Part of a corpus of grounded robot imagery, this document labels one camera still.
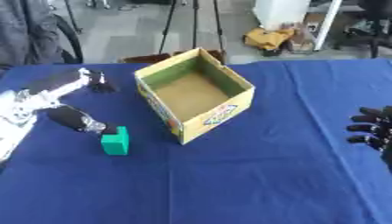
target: chair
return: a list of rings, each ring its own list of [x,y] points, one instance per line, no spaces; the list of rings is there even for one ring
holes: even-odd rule
[[[371,32],[349,29],[349,32],[335,43],[334,48],[339,50],[341,46],[368,44],[371,57],[377,58],[379,46],[392,48],[392,42],[389,41],[389,34],[392,33],[391,25],[388,33],[382,32],[381,25],[381,20],[392,18],[392,0],[359,0],[358,5],[365,11],[365,19],[373,22]]]
[[[64,62],[66,64],[82,64],[84,58],[78,35],[63,17],[56,14],[54,14],[54,16],[57,19],[57,26],[59,30],[64,33],[69,43],[71,44],[71,47],[73,48],[73,55],[66,50],[62,50],[61,56]]]

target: person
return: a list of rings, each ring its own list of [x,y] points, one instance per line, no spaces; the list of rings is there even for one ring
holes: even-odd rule
[[[47,0],[0,1],[0,79],[12,67],[62,62]]]

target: gray floor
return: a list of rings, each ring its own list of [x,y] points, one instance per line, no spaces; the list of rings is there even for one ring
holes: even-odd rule
[[[162,30],[170,7],[146,4],[129,11],[117,10],[125,0],[109,0],[111,10],[86,7],[84,0],[71,0],[83,33],[80,41],[87,63],[110,63],[121,57],[150,55],[158,52]],[[224,30],[227,62],[249,63],[258,60],[320,60],[366,58],[368,49],[345,47],[335,51],[325,45],[325,50],[310,55],[284,53],[279,57],[264,58],[260,52],[242,43],[242,35],[258,26],[251,12],[255,0],[219,0],[220,16]],[[67,16],[63,0],[55,0],[56,13]],[[170,35],[164,51],[184,51],[192,47],[193,8],[191,4],[178,6],[173,17]],[[200,0],[199,41],[206,49],[218,49],[216,24],[212,0]],[[392,52],[381,49],[381,56],[390,57]]]

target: metal frame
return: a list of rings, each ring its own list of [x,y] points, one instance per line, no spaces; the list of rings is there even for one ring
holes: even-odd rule
[[[328,35],[328,32],[331,29],[333,20],[335,20],[336,14],[338,14],[342,3],[343,0],[332,0],[331,6],[329,7],[329,10],[325,15],[324,22],[321,25],[320,32],[315,39],[314,51],[321,50],[323,44],[326,42],[326,36]]]

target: green cube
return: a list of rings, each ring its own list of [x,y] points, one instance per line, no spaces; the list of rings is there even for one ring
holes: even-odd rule
[[[130,145],[130,136],[127,128],[117,127],[117,134],[103,135],[101,144],[105,152],[112,156],[128,155],[128,148]]]

